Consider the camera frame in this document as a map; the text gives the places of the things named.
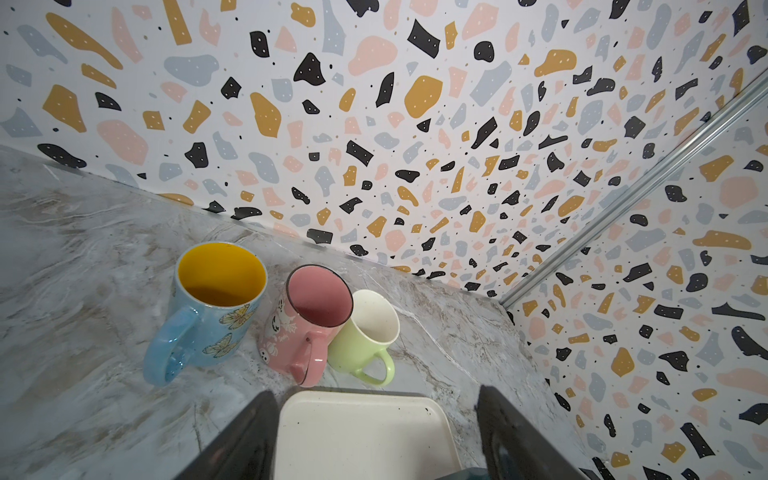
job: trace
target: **mug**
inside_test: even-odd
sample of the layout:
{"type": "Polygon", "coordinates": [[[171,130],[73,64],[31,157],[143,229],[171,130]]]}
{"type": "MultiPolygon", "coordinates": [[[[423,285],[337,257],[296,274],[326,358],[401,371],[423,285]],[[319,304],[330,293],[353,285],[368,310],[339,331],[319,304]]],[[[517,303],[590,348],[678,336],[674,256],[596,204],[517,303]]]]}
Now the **mug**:
{"type": "Polygon", "coordinates": [[[201,243],[176,263],[168,318],[144,355],[144,379],[165,386],[187,365],[212,366],[240,345],[266,287],[259,258],[234,243],[201,243]]]}
{"type": "Polygon", "coordinates": [[[386,349],[400,335],[400,320],[392,304],[372,290],[357,290],[353,299],[352,317],[328,347],[328,364],[337,372],[385,386],[395,378],[395,363],[386,349]],[[376,357],[386,367],[384,380],[374,379],[362,370],[376,357]]]}
{"type": "Polygon", "coordinates": [[[303,387],[323,376],[328,344],[353,310],[352,292],[336,272],[302,265],[286,280],[259,340],[261,359],[303,387]]]}

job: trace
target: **marble countertop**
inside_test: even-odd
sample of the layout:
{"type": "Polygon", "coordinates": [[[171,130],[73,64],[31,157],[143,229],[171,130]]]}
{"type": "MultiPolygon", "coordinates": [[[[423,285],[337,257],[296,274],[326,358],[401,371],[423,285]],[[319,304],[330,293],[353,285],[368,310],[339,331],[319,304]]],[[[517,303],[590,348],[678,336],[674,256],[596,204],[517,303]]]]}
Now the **marble countertop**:
{"type": "MultiPolygon", "coordinates": [[[[0,147],[0,478],[173,478],[258,392],[284,402],[296,388],[261,362],[257,335],[303,263],[392,301],[401,334],[385,390],[434,399],[465,467],[485,465],[474,405],[486,384],[590,468],[495,301],[0,147]],[[271,283],[232,359],[155,388],[141,361],[174,263],[208,240],[251,249],[271,283]]],[[[377,390],[331,369],[320,386],[377,390]]]]}

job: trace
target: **pink mug handle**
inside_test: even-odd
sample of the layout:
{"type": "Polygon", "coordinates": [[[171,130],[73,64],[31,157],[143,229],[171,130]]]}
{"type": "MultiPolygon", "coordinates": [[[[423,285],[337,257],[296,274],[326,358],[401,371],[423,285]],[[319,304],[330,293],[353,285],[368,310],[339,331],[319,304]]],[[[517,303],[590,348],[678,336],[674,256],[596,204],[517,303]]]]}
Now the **pink mug handle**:
{"type": "Polygon", "coordinates": [[[306,341],[310,343],[310,363],[306,371],[299,363],[289,367],[293,379],[299,386],[310,388],[320,383],[328,359],[328,337],[318,332],[308,332],[306,341]]]}

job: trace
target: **light green mug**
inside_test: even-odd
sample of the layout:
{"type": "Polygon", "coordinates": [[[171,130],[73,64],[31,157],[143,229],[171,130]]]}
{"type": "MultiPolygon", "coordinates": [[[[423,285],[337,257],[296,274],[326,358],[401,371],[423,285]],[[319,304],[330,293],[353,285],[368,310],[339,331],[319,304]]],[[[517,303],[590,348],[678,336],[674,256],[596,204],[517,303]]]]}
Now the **light green mug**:
{"type": "Polygon", "coordinates": [[[328,365],[371,385],[385,386],[395,378],[395,363],[386,349],[400,335],[400,320],[392,304],[376,292],[357,290],[352,298],[352,316],[328,345],[328,365]],[[386,367],[384,380],[362,370],[376,357],[386,367]]]}

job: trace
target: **butterfly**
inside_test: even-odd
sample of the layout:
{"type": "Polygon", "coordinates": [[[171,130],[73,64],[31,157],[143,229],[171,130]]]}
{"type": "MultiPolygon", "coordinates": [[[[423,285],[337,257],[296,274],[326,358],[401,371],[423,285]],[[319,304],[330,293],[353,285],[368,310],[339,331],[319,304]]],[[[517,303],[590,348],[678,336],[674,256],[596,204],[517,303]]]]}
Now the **butterfly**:
{"type": "Polygon", "coordinates": [[[238,343],[240,343],[239,340],[235,343],[232,343],[232,334],[228,333],[218,342],[205,347],[203,349],[203,353],[206,355],[213,355],[214,358],[217,359],[234,350],[238,343]]]}
{"type": "Polygon", "coordinates": [[[246,303],[245,305],[235,310],[234,312],[229,312],[227,315],[224,315],[219,319],[219,323],[221,323],[222,325],[229,325],[230,330],[239,329],[241,326],[245,324],[245,322],[250,320],[250,317],[253,315],[253,312],[256,311],[256,309],[253,309],[251,313],[247,313],[249,306],[250,306],[250,303],[246,303]]]}

